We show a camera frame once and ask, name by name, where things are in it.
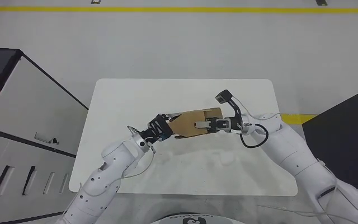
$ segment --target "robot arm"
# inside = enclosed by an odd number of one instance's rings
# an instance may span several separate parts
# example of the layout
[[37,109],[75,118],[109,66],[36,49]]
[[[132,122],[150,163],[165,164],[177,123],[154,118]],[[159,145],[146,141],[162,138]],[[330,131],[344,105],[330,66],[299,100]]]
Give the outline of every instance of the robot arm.
[[[93,171],[85,184],[80,188],[67,211],[56,224],[94,224],[111,203],[117,193],[121,179],[135,169],[139,160],[156,141],[169,138],[173,132],[166,123],[166,117],[158,114],[142,132],[128,127],[132,133],[129,140],[115,142],[106,147],[101,156],[104,163]],[[129,151],[131,144],[137,151],[137,157]]]
[[[358,222],[358,190],[337,180],[312,155],[302,137],[283,123],[279,115],[267,114],[254,118],[241,114],[228,90],[221,92],[216,99],[221,104],[227,102],[234,109],[235,116],[195,122],[196,128],[207,129],[208,133],[220,130],[238,133],[246,147],[261,146],[270,159],[296,178],[315,212],[335,214]],[[163,141],[173,134],[167,124],[171,116],[173,114],[158,114],[149,122],[148,129],[142,132],[128,127],[132,133],[129,140],[116,142],[105,148],[101,154],[104,164],[91,174],[56,224],[94,224],[113,200],[121,179],[135,169],[146,152],[151,149],[155,153],[152,145],[156,141]],[[243,136],[249,134],[257,141],[256,146],[245,144]],[[129,151],[128,144],[134,146],[137,157]],[[322,223],[349,223],[326,214],[319,215],[318,219]]]
[[[237,132],[246,147],[261,146],[273,162],[296,179],[314,211],[323,213],[317,216],[322,223],[352,223],[341,217],[358,223],[358,190],[338,180],[322,161],[313,156],[305,140],[278,114],[266,114],[259,118],[241,114],[232,97],[228,90],[224,90],[216,99],[221,104],[227,102],[235,110],[235,117],[211,120],[206,125],[196,122],[195,125],[207,129],[215,127],[213,131]],[[251,135],[258,145],[247,146],[243,139],[247,135]]]

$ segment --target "yellow line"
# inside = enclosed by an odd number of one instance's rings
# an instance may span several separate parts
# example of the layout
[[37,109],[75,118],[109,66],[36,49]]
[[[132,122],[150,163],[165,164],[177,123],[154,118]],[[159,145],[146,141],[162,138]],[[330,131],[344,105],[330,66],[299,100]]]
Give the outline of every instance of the yellow line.
[[316,115],[313,114],[281,114],[281,119],[286,124],[300,125],[311,120],[315,116]]
[[278,13],[357,14],[358,8],[262,8],[262,7],[103,7],[103,6],[0,6],[3,12],[154,12],[154,13]]

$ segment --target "white table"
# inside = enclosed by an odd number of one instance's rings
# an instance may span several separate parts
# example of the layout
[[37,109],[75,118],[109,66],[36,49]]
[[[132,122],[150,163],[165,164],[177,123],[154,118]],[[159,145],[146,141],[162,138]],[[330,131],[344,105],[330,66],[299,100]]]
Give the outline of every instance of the white table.
[[[254,115],[278,113],[269,80],[126,80],[104,79],[96,84],[69,183],[76,192],[91,172],[103,164],[101,151],[126,139],[127,125],[143,130],[158,113],[176,113],[229,105],[215,96],[228,89]],[[245,137],[247,144],[256,142]],[[121,183],[119,193],[193,195],[296,195],[295,179],[260,149],[245,148],[235,134],[219,132],[155,144],[153,164],[144,174]],[[136,174],[151,159],[147,153]]]

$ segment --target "white cabinet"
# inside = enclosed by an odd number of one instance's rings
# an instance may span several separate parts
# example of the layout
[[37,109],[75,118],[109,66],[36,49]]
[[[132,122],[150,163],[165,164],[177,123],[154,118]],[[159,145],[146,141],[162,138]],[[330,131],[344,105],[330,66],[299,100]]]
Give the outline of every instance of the white cabinet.
[[0,223],[66,209],[87,112],[22,51],[0,49]]
[[[0,92],[0,131],[76,154],[87,109],[22,57]],[[56,138],[56,143],[48,143]]]

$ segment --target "brown cardboard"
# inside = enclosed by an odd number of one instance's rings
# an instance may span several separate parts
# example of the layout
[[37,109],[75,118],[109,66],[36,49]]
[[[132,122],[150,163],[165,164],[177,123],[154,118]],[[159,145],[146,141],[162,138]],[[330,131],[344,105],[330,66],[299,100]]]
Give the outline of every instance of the brown cardboard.
[[169,127],[174,134],[179,136],[176,138],[188,138],[207,134],[206,129],[195,128],[195,122],[204,122],[206,118],[223,118],[221,108],[209,108],[204,110],[193,110],[181,113],[181,115],[169,122]]

